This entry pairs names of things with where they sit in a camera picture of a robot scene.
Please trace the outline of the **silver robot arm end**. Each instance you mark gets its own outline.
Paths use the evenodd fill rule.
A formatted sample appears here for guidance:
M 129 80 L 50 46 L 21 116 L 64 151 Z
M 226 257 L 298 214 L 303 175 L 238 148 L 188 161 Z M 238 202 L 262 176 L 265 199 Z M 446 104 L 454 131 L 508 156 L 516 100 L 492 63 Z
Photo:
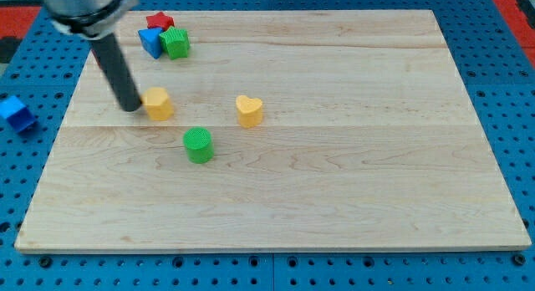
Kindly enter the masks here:
M 139 3 L 140 0 L 43 0 L 59 32 L 87 40 L 112 34 L 120 19 Z

